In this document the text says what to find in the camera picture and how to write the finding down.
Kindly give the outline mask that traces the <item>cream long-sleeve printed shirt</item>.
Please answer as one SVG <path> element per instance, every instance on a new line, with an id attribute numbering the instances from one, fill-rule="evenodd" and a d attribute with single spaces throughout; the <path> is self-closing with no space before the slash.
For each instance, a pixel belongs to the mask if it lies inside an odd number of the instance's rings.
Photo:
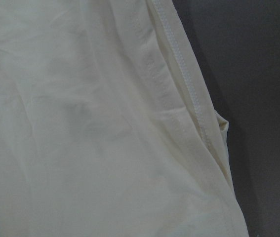
<path id="1" fill-rule="evenodd" d="M 0 237 L 246 237 L 170 0 L 0 0 Z"/>

